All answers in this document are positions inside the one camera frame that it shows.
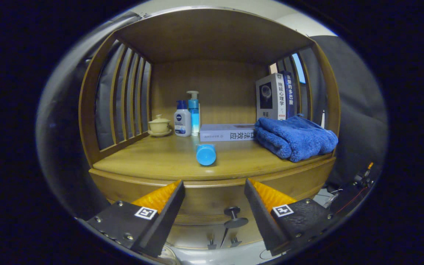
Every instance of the saucer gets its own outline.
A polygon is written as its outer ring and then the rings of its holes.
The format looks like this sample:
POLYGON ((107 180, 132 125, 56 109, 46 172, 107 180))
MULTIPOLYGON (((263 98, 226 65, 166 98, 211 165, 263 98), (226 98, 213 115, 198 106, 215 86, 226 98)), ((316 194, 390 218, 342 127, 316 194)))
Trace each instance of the saucer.
POLYGON ((168 135, 168 134, 170 134, 171 133, 171 129, 169 129, 167 132, 162 132, 162 133, 160 133, 160 134, 154 134, 152 131, 148 131, 148 134, 150 134, 151 136, 155 136, 155 137, 162 137, 162 136, 165 136, 165 135, 168 135))

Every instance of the teacup lid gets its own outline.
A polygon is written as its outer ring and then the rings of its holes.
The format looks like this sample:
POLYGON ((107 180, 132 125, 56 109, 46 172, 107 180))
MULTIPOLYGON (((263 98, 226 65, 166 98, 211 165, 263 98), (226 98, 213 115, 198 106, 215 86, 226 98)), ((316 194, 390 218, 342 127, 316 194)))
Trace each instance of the teacup lid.
POLYGON ((156 119, 154 119, 153 121, 148 122, 148 123, 168 123, 168 122, 170 122, 170 120, 162 118, 161 116, 162 116, 161 114, 157 115, 156 119))

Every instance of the white lotion bottle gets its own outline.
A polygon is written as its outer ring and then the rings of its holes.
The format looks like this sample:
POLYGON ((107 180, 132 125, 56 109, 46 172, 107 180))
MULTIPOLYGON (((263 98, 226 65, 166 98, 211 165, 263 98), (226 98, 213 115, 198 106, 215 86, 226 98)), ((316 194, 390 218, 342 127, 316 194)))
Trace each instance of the white lotion bottle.
POLYGON ((177 136, 187 137, 191 135, 191 113, 187 110, 185 100, 178 100, 174 113, 174 132, 177 136))

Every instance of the shelf board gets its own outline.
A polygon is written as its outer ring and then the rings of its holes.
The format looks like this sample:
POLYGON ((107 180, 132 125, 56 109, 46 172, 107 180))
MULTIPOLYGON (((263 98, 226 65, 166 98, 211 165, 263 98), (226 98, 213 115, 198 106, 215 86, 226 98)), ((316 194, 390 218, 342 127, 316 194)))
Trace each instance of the shelf board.
POLYGON ((115 32, 151 63, 195 59, 263 64, 313 44, 295 30, 239 10, 191 7, 143 18, 115 32))
POLYGON ((148 136, 94 163, 98 170, 156 180, 225 180, 275 173, 331 158, 312 156, 293 163, 280 159, 256 141, 200 142, 199 136, 148 136), (215 144, 217 159, 210 166, 195 158, 195 145, 215 144))

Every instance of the blue cylinder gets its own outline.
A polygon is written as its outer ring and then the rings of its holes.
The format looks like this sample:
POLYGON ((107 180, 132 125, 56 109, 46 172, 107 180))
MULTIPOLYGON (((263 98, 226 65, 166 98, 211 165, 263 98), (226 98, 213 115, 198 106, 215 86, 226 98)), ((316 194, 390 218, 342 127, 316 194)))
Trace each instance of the blue cylinder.
POLYGON ((215 147, 211 144, 202 144, 197 147, 195 158, 202 166, 209 166, 215 162, 215 147))

